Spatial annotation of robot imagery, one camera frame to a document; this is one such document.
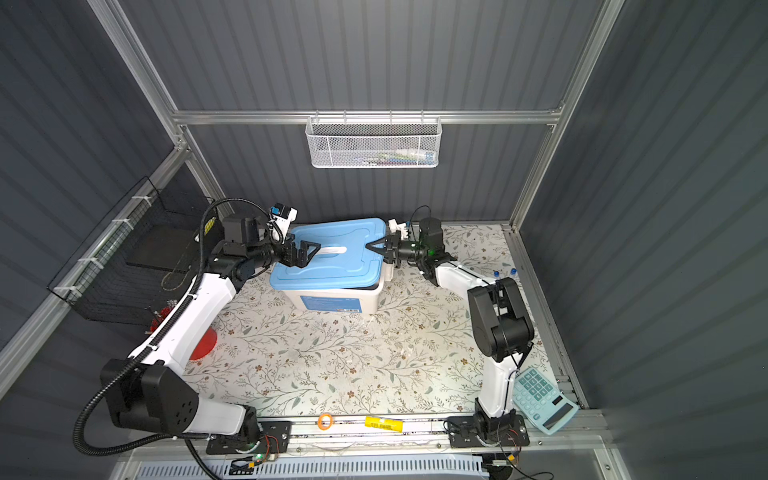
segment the black wire basket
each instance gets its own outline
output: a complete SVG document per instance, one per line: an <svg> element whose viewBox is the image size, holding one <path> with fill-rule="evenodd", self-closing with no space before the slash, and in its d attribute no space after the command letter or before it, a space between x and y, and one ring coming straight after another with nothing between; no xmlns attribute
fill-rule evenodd
<svg viewBox="0 0 768 480"><path fill-rule="evenodd" d="M202 194L152 190L124 219L112 220L117 225L92 255L74 254L48 290L88 320L157 325L163 309L175 305L197 272L195 239L210 202ZM77 252L86 250L84 242ZM67 268L73 265L74 275Z"/></svg>

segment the blue lid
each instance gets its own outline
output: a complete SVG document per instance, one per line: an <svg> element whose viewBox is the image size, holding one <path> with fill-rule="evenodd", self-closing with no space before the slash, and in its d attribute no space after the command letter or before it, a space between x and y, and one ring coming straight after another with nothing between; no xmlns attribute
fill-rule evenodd
<svg viewBox="0 0 768 480"><path fill-rule="evenodd" d="M301 240L317 242L321 251L304 268L278 263L270 276L275 290L322 290L360 288L379 281L383 257L366 248L366 243L386 235L380 218L318 223L291 230L296 245Z"/></svg>

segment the black wire rack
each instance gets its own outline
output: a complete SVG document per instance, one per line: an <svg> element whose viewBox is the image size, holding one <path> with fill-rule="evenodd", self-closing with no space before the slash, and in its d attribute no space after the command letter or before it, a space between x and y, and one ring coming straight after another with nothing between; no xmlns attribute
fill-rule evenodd
<svg viewBox="0 0 768 480"><path fill-rule="evenodd" d="M173 306L192 283L194 266L199 261L194 234L210 198L153 189L140 200L125 218L112 220L116 225L112 226L111 234L92 255L82 258L81 254L73 254L70 262L48 284L50 292L69 303L85 319L148 328L153 320L160 319L161 310ZM170 270L132 262L134 250L157 226L189 230L188 247L195 246L191 248L194 257L184 256L186 250L182 249L176 266ZM76 250L82 251L86 251L84 245ZM72 265L75 275L66 268Z"/></svg>

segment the calculator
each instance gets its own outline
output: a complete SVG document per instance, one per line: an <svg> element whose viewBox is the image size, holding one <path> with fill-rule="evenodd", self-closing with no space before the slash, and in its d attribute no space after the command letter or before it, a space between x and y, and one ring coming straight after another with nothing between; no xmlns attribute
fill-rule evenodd
<svg viewBox="0 0 768 480"><path fill-rule="evenodd" d="M561 429L578 411L578 405L566 399L563 392L532 367L518 375L512 399L528 420L547 435Z"/></svg>

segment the floral tablecloth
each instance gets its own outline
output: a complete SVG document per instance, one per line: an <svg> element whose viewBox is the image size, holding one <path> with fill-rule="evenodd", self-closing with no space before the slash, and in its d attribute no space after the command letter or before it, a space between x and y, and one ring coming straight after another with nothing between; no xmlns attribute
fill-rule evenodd
<svg viewBox="0 0 768 480"><path fill-rule="evenodd" d="M509 274L499 225L444 231L446 250L466 266ZM480 390L484 357L462 300L412 267L395 269L375 315L296 310L265 273L213 327L216 348L189 362L184 379L205 398L253 405L261 416L466 412ZM526 366L554 378L538 333L534 344Z"/></svg>

